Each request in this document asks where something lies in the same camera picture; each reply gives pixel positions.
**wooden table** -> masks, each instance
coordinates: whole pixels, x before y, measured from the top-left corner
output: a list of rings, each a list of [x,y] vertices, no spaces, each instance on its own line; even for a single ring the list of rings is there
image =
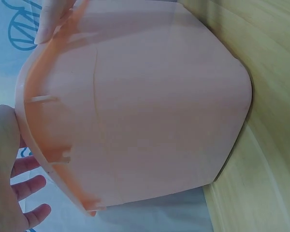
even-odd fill
[[[290,0],[180,0],[251,74],[250,115],[204,187],[215,232],[290,232]]]

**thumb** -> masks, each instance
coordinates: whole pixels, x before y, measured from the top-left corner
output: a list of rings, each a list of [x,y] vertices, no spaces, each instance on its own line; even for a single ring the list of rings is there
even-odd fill
[[[19,148],[20,132],[13,108],[0,105],[0,172],[9,176]]]
[[[53,36],[66,3],[66,0],[43,0],[35,44],[44,43]]]

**pink plastic container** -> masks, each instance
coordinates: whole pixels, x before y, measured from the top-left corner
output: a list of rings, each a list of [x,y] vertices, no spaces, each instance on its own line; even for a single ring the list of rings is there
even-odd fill
[[[82,1],[21,69],[15,108],[41,166],[95,215],[211,183],[250,101],[245,68],[182,5]]]

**blue printed pattern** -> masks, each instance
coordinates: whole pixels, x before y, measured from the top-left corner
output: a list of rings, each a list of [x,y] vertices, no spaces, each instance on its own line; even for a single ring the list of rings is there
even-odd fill
[[[30,6],[29,11],[24,6],[13,6],[7,0],[1,1],[8,8],[17,11],[8,27],[8,37],[12,46],[21,51],[34,49],[36,47],[34,37],[38,31],[42,6],[31,0],[22,0]]]
[[[32,152],[29,150],[28,147],[25,147],[25,148],[23,148],[22,151],[20,152],[20,156],[21,156],[21,157],[32,156]]]

